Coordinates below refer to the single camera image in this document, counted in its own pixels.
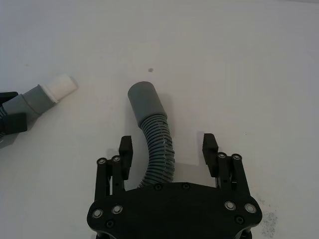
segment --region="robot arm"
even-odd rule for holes
[[[97,161],[87,215],[97,239],[251,239],[262,212],[250,196],[242,157],[218,152],[213,134],[204,135],[202,150],[216,188],[185,182],[125,191],[133,148],[131,137],[122,137],[118,156]]]
[[[16,96],[18,96],[17,92],[0,93],[0,139],[8,134],[27,131],[26,113],[7,115],[2,108],[4,103]]]

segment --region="dust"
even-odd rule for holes
[[[274,238],[278,217],[272,212],[263,212],[263,219],[260,223],[262,235],[265,238]]]

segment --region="white plastic nozzle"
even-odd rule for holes
[[[78,87],[74,80],[67,75],[61,75],[46,85],[41,86],[50,99],[58,103]]]

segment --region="white table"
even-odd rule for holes
[[[212,132],[243,155],[264,212],[254,238],[317,238],[318,43],[316,3],[1,1],[0,90],[61,73],[79,89],[0,150],[0,238],[94,238],[96,160],[132,135],[128,189],[147,166],[127,98],[138,81],[155,85],[168,114],[176,181],[214,185],[201,154]]]

